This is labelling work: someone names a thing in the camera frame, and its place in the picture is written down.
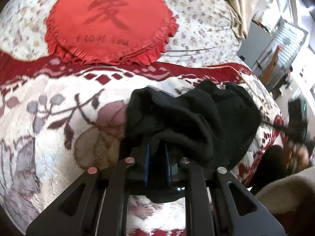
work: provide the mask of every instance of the blanket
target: blanket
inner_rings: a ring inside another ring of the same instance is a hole
[[[315,195],[315,167],[272,182],[256,198],[276,215],[296,211],[309,194]]]
[[[22,232],[85,169],[117,162],[135,89],[149,86],[178,97],[205,79],[218,88],[234,82],[249,93],[264,120],[282,122],[264,86],[248,67],[236,63],[119,68],[65,64],[57,57],[22,62],[0,53],[0,70],[0,204]],[[231,170],[234,176],[246,184],[277,136],[270,127],[259,126],[246,155]],[[155,205],[144,196],[130,197],[130,235],[175,229],[185,229],[184,200]]]
[[[0,49],[23,61],[48,56],[45,22],[56,1],[10,0],[0,14]],[[179,28],[160,62],[188,67],[236,62],[241,41],[231,28],[231,12],[224,0],[165,2]]]

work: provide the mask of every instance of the beige fabric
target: beige fabric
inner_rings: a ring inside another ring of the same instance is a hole
[[[226,0],[232,14],[232,30],[236,37],[246,39],[258,0]]]
[[[315,195],[315,167],[265,186],[256,198],[272,213],[295,211],[309,194]]]

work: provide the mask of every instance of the black cloth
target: black cloth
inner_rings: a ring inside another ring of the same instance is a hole
[[[267,184],[286,177],[286,167],[283,163],[284,151],[281,146],[269,147],[262,157],[256,173],[249,183],[250,192],[256,195]]]
[[[208,168],[232,169],[246,154],[260,125],[260,112],[248,92],[234,83],[218,89],[209,80],[179,97],[150,87],[133,91],[120,158],[150,138],[150,156],[160,142],[175,146]]]
[[[308,157],[310,158],[313,154],[313,150],[315,148],[315,142],[311,140],[310,142],[304,143],[308,150]]]
[[[293,71],[292,66],[290,66],[289,68],[290,72]],[[288,77],[288,73],[286,72],[284,76],[282,76],[282,78],[280,79],[280,81],[277,83],[277,85],[275,86],[275,89],[280,89],[282,85],[284,84],[288,84],[287,82],[287,77]]]

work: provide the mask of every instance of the floral bedspread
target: floral bedspread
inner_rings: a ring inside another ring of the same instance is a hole
[[[241,43],[224,0],[166,0],[179,29],[148,67],[64,64],[49,56],[44,21],[55,2],[11,0],[0,14],[0,204],[22,232],[86,168],[117,162],[134,89],[151,86],[176,97],[204,79],[220,88],[232,81],[249,92],[265,120],[282,121],[236,55]],[[231,171],[243,184],[277,135],[258,128]],[[185,235],[185,200],[157,205],[130,196],[127,233]]]

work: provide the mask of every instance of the person's leg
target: person's leg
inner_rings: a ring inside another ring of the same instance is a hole
[[[267,184],[286,176],[283,154],[283,148],[278,145],[271,146],[266,150],[249,184],[252,187],[250,192],[253,195],[258,193]]]
[[[290,87],[290,82],[287,82],[287,85],[285,86],[285,89],[287,90]]]

